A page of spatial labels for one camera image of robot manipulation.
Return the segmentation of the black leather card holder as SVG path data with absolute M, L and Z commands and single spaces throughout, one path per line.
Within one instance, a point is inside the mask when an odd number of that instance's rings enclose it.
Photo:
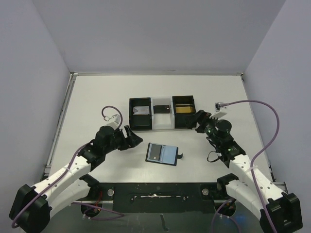
M 147 152 L 146 152 L 146 158 L 145 158 L 146 162 L 176 166 L 177 160 L 183 158 L 183 154 L 179 154 L 179 148 L 178 147 L 163 145 L 163 144 L 157 144 L 157 145 L 162 146 L 160 160 L 159 161 L 150 160 L 149 159 L 149 148 L 150 148 L 151 144 L 156 144 L 156 143 L 149 143 L 148 144 L 148 148 L 147 148 Z

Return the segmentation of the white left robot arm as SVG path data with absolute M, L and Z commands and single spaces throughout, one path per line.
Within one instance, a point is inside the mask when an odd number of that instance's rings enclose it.
M 98 181 L 89 173 L 105 161 L 108 153 L 128 150 L 143 142 L 129 126 L 124 128 L 123 132 L 111 126 L 100 127 L 95 138 L 82 145 L 68 164 L 33 186 L 23 185 L 9 213 L 11 227 L 22 228 L 26 233 L 40 233 L 66 206 L 84 197 L 96 198 Z

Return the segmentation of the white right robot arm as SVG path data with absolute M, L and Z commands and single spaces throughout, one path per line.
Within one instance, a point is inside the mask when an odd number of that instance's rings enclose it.
M 220 112 L 203 110 L 186 117 L 186 126 L 204 133 L 220 161 L 231 171 L 217 180 L 219 197 L 236 199 L 258 220 L 265 233 L 293 233 L 302 229 L 299 198 L 269 180 L 231 135 L 232 125 L 219 119 Z

